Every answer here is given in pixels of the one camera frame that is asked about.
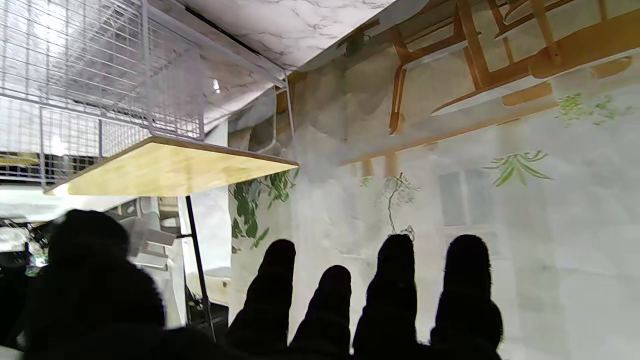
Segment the black metal pole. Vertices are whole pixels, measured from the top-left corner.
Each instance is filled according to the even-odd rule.
[[[191,196],[186,196],[187,213],[189,214],[189,226],[191,227],[191,239],[193,239],[193,250],[196,254],[196,266],[198,267],[198,278],[200,279],[200,288],[202,289],[202,305],[204,306],[205,318],[211,329],[211,336],[216,341],[216,334],[213,331],[213,323],[211,322],[211,310],[209,309],[209,296],[207,295],[207,287],[204,283],[204,271],[202,271],[202,260],[200,259],[200,246],[198,245],[198,235],[196,233],[196,222],[193,218],[193,208],[191,207]]]

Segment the wooden shelf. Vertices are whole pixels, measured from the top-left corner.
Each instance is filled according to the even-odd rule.
[[[185,196],[296,167],[272,156],[153,136],[45,192]]]
[[[624,57],[640,47],[640,9],[580,29],[556,42],[560,64],[546,48],[533,56],[529,72],[537,79]]]

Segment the wire mesh shelf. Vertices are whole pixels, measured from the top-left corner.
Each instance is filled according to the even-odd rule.
[[[137,0],[0,0],[0,178],[64,179],[151,136],[205,136],[200,47]]]

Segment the marble ceiling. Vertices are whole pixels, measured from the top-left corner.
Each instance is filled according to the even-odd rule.
[[[289,70],[297,69],[394,0],[182,0]]]

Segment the green leaves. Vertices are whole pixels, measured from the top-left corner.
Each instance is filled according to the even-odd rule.
[[[513,177],[513,174],[516,174],[518,180],[520,180],[524,186],[527,186],[527,174],[537,177],[538,179],[553,180],[548,175],[528,165],[528,163],[534,163],[546,157],[547,154],[542,152],[542,150],[538,150],[533,154],[527,151],[520,154],[511,154],[506,158],[495,158],[492,160],[492,163],[496,164],[495,166],[484,168],[488,170],[500,170],[500,174],[493,182],[493,185],[496,187],[500,187],[509,181],[509,179]]]
[[[582,92],[567,95],[557,101],[560,107],[560,115],[557,118],[562,119],[564,125],[569,127],[583,117],[595,115],[597,118],[593,120],[593,124],[599,126],[608,120],[615,120],[616,117],[631,114],[631,106],[624,110],[612,108],[612,101],[609,94],[595,97],[589,102],[585,101]]]
[[[258,236],[258,238],[257,238],[257,239],[255,239],[255,241],[253,241],[253,244],[251,245],[251,248],[256,248],[256,247],[258,247],[258,245],[260,245],[260,242],[261,242],[262,240],[264,240],[264,239],[267,237],[267,235],[268,235],[268,234],[269,234],[269,228],[267,227],[267,228],[262,232],[262,234],[260,234],[260,236]]]
[[[300,168],[297,168],[293,174],[293,179],[298,176],[299,172]],[[290,171],[279,172],[260,179],[237,183],[233,186],[231,195],[237,203],[236,217],[231,224],[231,236],[233,239],[253,239],[250,247],[253,249],[258,247],[260,242],[267,237],[269,234],[268,227],[258,236],[259,225],[257,212],[260,196],[264,193],[263,190],[266,189],[269,197],[268,209],[271,209],[276,201],[286,202],[289,200],[289,190],[296,186],[289,177],[289,173]],[[240,250],[239,247],[232,247],[233,254],[236,254]]]
[[[240,228],[240,223],[237,218],[234,218],[234,221],[231,223],[231,237],[233,239],[238,239],[244,236],[244,232],[242,228]]]

